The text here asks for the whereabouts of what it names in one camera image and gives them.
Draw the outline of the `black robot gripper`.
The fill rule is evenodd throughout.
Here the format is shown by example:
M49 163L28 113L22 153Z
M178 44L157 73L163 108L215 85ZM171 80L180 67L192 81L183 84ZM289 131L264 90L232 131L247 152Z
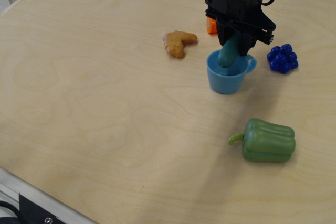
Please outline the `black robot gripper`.
M240 32L238 51L246 56L257 41L270 44L276 25L262 10L274 0L205 0L206 16L216 20L219 43L223 46L233 35Z

